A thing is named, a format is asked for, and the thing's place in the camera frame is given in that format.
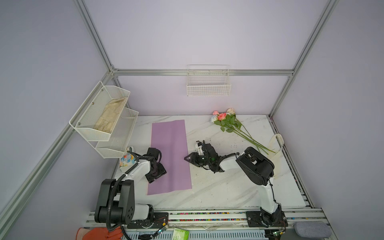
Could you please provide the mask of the purple pink wrapping paper sheet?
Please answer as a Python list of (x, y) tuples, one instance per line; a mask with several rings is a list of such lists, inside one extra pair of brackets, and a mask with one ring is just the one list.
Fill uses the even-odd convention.
[(165, 194), (192, 188), (184, 120), (152, 124), (151, 147), (161, 151), (161, 164), (167, 173), (148, 185), (148, 195)]

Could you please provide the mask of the cream fake rose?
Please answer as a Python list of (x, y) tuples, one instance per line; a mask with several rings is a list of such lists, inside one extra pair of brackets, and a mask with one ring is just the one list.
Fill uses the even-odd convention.
[(268, 149), (261, 143), (257, 142), (249, 133), (247, 128), (241, 123), (240, 120), (236, 117), (236, 112), (233, 108), (230, 108), (226, 112), (226, 117), (222, 121), (222, 127), (221, 130), (227, 133), (235, 133), (236, 135), (240, 136), (247, 142), (251, 143), (252, 145), (256, 146), (258, 151), (262, 151), (266, 153), (267, 155), (269, 153), (275, 153), (274, 151)]

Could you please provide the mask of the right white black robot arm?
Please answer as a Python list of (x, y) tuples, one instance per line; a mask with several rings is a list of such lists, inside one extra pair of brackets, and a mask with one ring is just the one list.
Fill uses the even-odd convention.
[(257, 186), (261, 206), (255, 222), (272, 227), (283, 224), (285, 217), (281, 204), (277, 202), (273, 190), (274, 163), (253, 147), (243, 153), (219, 156), (211, 144), (205, 141), (196, 143), (196, 152), (184, 160), (188, 163), (213, 173), (223, 173), (231, 169), (241, 169), (249, 180)]

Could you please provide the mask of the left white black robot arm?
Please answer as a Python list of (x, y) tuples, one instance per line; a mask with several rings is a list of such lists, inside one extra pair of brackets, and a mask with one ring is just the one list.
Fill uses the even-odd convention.
[(124, 225), (149, 229), (155, 224), (153, 206), (136, 203), (135, 183), (146, 178), (151, 184), (167, 173), (161, 163), (162, 153), (156, 148), (148, 148), (144, 155), (128, 153), (134, 156), (134, 164), (119, 178), (105, 179), (98, 195), (94, 219), (109, 231)]

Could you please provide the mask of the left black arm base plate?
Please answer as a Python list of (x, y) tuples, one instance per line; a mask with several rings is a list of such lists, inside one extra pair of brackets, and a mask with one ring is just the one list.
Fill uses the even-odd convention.
[(152, 216), (149, 216), (145, 220), (131, 221), (127, 225), (128, 229), (160, 229), (164, 223), (167, 223), (169, 219), (169, 213), (167, 212), (154, 212)]

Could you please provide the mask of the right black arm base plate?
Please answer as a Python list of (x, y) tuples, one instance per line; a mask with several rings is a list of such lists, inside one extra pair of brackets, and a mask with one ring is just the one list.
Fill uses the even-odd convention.
[(277, 209), (270, 214), (264, 210), (246, 212), (246, 219), (249, 227), (287, 227), (288, 222), (284, 212)]

